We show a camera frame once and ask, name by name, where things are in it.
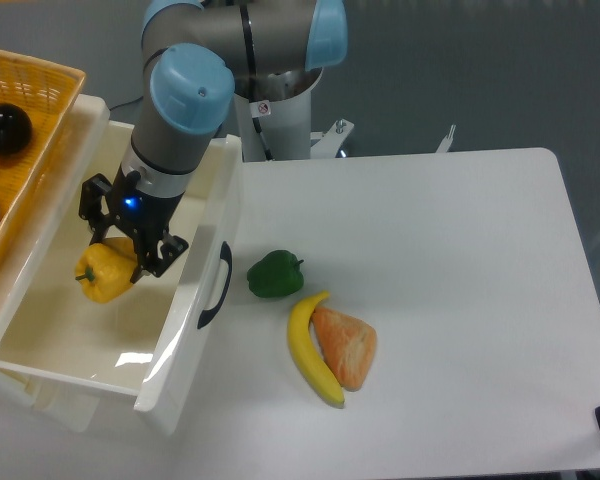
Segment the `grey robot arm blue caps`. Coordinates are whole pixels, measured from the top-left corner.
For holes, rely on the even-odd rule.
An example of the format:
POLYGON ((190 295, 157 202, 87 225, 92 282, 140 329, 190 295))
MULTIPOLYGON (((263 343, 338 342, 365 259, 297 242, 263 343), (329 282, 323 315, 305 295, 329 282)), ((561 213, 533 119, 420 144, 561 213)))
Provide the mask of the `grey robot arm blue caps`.
POLYGON ((80 217, 92 243, 116 227, 133 243, 128 280, 162 276, 186 251, 169 222, 238 79, 341 63, 348 26, 341 1, 252 2, 206 9, 200 1, 153 1, 141 34, 143 105, 114 180, 84 182, 80 217))

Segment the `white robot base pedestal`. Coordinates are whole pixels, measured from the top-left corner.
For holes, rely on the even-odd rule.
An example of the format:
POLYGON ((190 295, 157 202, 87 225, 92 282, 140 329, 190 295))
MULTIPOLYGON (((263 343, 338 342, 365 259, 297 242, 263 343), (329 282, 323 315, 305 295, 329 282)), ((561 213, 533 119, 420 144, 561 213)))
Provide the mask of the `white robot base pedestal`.
POLYGON ((243 160, 310 157, 312 91, 323 71, 293 70, 236 81, 234 108, 243 160))

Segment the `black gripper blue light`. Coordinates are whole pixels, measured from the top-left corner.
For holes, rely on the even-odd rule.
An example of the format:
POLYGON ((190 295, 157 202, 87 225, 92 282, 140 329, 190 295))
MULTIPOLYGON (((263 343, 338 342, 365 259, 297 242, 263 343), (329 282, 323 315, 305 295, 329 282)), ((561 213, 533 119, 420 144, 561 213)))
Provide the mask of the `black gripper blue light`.
POLYGON ((130 282, 143 276, 160 278, 186 252, 189 243, 169 233, 169 223, 183 194, 160 198, 138 189, 140 173, 128 175, 119 168, 113 185, 101 173, 85 180, 81 186, 78 215, 88 223, 90 244, 102 243, 109 228, 131 236, 136 267, 130 282))

